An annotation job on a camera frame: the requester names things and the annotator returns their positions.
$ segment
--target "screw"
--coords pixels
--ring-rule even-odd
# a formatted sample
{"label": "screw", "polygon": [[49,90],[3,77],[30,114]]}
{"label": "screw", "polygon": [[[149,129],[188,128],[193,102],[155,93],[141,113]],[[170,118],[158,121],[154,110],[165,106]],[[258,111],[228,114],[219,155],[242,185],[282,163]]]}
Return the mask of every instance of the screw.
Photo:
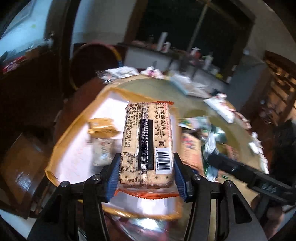
{"label": "screw", "polygon": [[65,188],[66,186],[68,186],[70,183],[68,181],[63,181],[61,182],[61,187]]}
{"label": "screw", "polygon": [[200,180],[202,177],[199,174],[194,174],[193,179],[194,180]]}
{"label": "screw", "polygon": [[229,187],[232,187],[232,182],[229,181],[229,180],[227,180],[227,181],[226,181],[226,185],[229,186]]}
{"label": "screw", "polygon": [[101,179],[101,176],[100,176],[99,174],[95,174],[95,175],[92,176],[92,179],[93,179],[94,181],[98,181],[98,180]]}

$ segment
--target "window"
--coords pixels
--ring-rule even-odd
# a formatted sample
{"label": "window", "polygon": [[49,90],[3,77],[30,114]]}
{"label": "window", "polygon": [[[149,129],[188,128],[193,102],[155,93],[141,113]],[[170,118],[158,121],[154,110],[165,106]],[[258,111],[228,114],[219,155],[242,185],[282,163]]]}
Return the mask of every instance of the window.
{"label": "window", "polygon": [[[242,53],[245,45],[235,50],[235,44],[242,34],[246,35],[243,40],[246,44],[251,20],[231,1],[219,4],[220,1],[212,1],[193,47],[200,48],[202,55],[213,52],[213,64],[224,69],[234,51]],[[154,35],[157,42],[165,31],[172,47],[186,50],[203,7],[204,1],[148,0],[136,39],[146,41]]]}

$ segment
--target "cracker package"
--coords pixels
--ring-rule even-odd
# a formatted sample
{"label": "cracker package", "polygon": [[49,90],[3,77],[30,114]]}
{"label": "cracker package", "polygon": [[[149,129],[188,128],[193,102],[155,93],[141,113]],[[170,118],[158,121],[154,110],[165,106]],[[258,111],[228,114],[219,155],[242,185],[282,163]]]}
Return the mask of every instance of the cracker package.
{"label": "cracker package", "polygon": [[183,133],[180,159],[183,164],[190,166],[204,176],[201,145],[201,140],[188,133]]}
{"label": "cracker package", "polygon": [[169,104],[129,103],[118,190],[147,199],[178,196],[173,168]]}

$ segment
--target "barcode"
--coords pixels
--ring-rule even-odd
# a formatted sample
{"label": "barcode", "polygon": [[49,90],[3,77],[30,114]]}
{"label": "barcode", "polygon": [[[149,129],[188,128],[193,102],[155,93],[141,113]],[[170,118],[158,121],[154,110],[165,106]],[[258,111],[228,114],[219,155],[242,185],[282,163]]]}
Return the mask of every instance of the barcode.
{"label": "barcode", "polygon": [[156,148],[155,149],[155,174],[171,174],[171,155],[170,148]]}

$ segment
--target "blue gripper pad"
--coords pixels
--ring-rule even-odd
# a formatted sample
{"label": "blue gripper pad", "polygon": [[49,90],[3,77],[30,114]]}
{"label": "blue gripper pad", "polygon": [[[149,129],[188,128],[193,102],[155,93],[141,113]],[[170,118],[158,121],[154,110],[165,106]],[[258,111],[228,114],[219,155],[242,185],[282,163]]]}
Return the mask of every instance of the blue gripper pad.
{"label": "blue gripper pad", "polygon": [[183,165],[178,153],[174,153],[174,169],[179,195],[185,202],[190,202],[194,192],[191,177],[188,175],[186,165]]}
{"label": "blue gripper pad", "polygon": [[119,179],[120,153],[116,153],[105,175],[105,197],[110,201],[114,197]]}
{"label": "blue gripper pad", "polygon": [[175,181],[176,181],[179,195],[181,198],[183,198],[184,201],[186,201],[186,199],[188,198],[188,195],[186,193],[186,183],[182,177],[181,171],[175,159],[174,159],[174,168],[175,168]]}

